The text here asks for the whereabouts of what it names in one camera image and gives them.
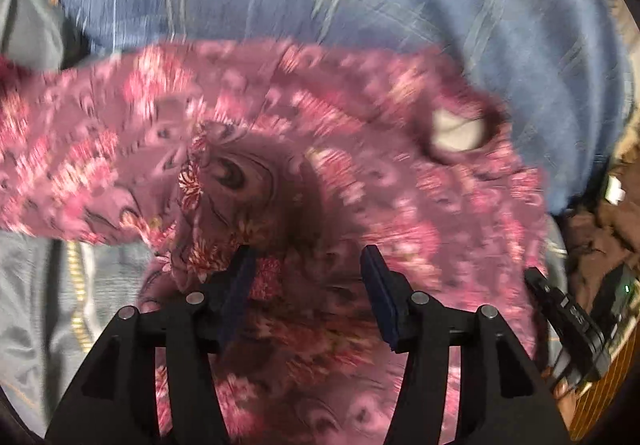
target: denim fabric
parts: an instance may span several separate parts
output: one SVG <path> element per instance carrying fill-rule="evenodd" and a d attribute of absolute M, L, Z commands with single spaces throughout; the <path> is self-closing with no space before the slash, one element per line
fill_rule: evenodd
<path fill-rule="evenodd" d="M 293 36 L 411 51 L 440 44 L 506 100 L 513 143 L 559 213 L 604 170 L 630 104 L 604 0 L 61 0 L 98 51 L 161 39 Z"/>

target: zipper teeth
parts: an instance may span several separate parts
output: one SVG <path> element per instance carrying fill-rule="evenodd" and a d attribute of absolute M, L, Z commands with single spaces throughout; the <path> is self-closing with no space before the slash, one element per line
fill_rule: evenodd
<path fill-rule="evenodd" d="M 69 241 L 66 244 L 66 263 L 71 276 L 71 283 L 76 292 L 78 306 L 71 317 L 71 329 L 76 336 L 76 340 L 83 353 L 88 353 L 94 345 L 89 336 L 89 332 L 84 324 L 82 312 L 86 303 L 86 287 L 84 285 L 84 269 L 82 268 L 82 255 L 76 241 Z"/>

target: maroon floral fabric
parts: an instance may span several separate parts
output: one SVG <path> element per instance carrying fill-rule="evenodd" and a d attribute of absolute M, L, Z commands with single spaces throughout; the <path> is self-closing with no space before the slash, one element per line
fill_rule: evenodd
<path fill-rule="evenodd" d="M 514 154 L 498 101 L 438 51 L 166 44 L 59 74 L 5 62 L 0 82 L 3 229 L 142 237 L 156 252 L 142 310 L 241 243 L 260 252 L 246 324 L 214 364 L 233 438 L 382 443 L 405 357 L 381 342 L 360 281 L 369 243 L 445 305 L 494 304 L 532 350 L 522 271 L 542 267 L 540 173 Z M 437 110 L 481 118 L 481 147 L 434 143 Z M 452 353 L 443 441 L 459 381 Z M 163 367 L 157 387 L 167 431 Z"/>

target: pink floral shirt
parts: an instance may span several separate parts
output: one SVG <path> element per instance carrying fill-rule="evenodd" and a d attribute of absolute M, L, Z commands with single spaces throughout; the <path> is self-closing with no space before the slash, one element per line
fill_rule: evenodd
<path fill-rule="evenodd" d="M 149 46 L 60 74 L 0 64 L 0 227 L 155 251 L 142 310 L 257 248 L 244 329 L 214 364 L 233 438 L 383 442 L 405 357 L 380 340 L 358 256 L 443 304 L 498 307 L 532 351 L 526 266 L 542 266 L 540 173 L 498 102 L 433 49 L 289 41 Z M 433 112 L 482 118 L 479 149 L 433 143 Z M 161 428 L 170 427 L 157 371 Z M 460 388 L 452 352 L 443 441 Z"/>

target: floral garment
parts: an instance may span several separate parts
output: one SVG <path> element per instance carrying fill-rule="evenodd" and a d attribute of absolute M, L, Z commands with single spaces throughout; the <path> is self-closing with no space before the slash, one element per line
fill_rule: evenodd
<path fill-rule="evenodd" d="M 529 352 L 526 266 L 542 266 L 540 173 L 510 125 L 436 50 L 289 41 L 150 46 L 60 74 L 0 67 L 0 226 L 156 252 L 143 311 L 260 252 L 246 324 L 214 364 L 233 438 L 382 443 L 404 355 L 381 342 L 362 247 L 443 304 L 498 307 Z M 482 119 L 445 151 L 433 114 Z M 157 371 L 161 428 L 170 427 Z M 460 388 L 452 353 L 442 440 Z"/>

